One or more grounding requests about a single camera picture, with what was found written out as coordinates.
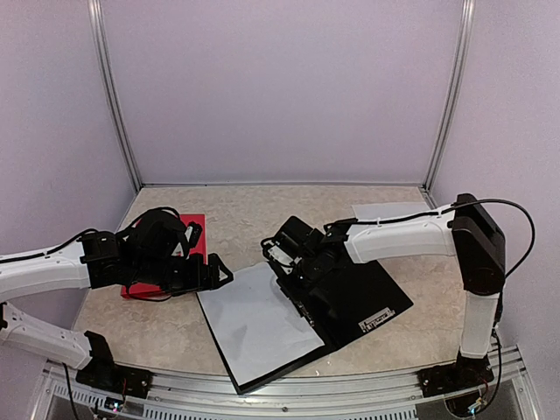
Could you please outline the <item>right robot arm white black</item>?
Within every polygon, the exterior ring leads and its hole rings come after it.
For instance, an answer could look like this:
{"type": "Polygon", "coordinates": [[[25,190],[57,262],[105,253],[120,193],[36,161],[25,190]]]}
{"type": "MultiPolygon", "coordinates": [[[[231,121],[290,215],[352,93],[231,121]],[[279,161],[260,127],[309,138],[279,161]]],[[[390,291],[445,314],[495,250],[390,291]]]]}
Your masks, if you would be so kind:
{"type": "Polygon", "coordinates": [[[454,259],[465,291],[465,316],[459,360],[449,366],[447,379],[464,389],[480,376],[506,282],[505,235],[470,193],[436,209],[336,220],[322,230],[291,216],[261,247],[284,294],[339,346],[411,307],[383,260],[454,259]]]}

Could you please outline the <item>black clip file folder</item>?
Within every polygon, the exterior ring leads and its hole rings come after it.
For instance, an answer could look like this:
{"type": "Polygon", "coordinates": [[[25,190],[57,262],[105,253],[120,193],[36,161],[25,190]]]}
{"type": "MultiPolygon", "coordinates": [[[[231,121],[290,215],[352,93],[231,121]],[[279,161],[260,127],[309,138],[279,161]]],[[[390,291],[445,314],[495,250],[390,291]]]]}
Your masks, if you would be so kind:
{"type": "Polygon", "coordinates": [[[325,349],[318,358],[289,373],[337,352],[371,333],[372,331],[363,333],[358,324],[378,311],[386,307],[395,310],[395,316],[387,321],[389,322],[413,305],[406,293],[378,262],[350,262],[350,292],[347,298],[342,306],[305,306],[315,321],[313,329],[324,341],[325,349]]]}

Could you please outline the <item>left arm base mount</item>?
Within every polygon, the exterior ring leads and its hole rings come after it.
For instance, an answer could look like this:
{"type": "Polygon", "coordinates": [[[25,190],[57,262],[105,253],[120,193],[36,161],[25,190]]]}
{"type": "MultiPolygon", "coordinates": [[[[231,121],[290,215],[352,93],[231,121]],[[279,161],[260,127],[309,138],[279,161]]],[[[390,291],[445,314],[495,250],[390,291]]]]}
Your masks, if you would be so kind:
{"type": "Polygon", "coordinates": [[[101,357],[94,357],[76,374],[76,381],[80,384],[141,399],[147,398],[152,379],[153,373],[150,370],[119,365],[101,357]]]}

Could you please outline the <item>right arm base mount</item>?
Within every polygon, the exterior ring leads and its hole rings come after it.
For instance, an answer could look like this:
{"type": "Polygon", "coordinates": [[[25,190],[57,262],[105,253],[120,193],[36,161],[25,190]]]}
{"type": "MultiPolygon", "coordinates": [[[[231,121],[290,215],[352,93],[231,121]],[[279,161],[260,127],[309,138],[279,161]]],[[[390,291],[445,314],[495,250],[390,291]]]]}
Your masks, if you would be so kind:
{"type": "Polygon", "coordinates": [[[485,385],[494,379],[489,359],[460,359],[421,369],[416,374],[423,397],[440,396],[485,385]]]}

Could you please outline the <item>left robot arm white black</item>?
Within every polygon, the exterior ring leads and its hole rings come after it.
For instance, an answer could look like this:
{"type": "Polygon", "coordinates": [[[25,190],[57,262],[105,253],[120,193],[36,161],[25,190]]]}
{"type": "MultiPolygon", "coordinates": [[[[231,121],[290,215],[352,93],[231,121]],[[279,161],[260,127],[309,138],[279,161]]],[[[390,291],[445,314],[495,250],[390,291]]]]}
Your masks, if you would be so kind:
{"type": "Polygon", "coordinates": [[[48,291],[157,286],[168,298],[214,291],[233,281],[216,254],[194,252],[203,227],[185,224],[172,207],[156,207],[113,233],[88,228],[53,248],[1,259],[1,342],[89,376],[104,389],[122,381],[103,336],[74,332],[20,311],[11,300],[48,291]]]}

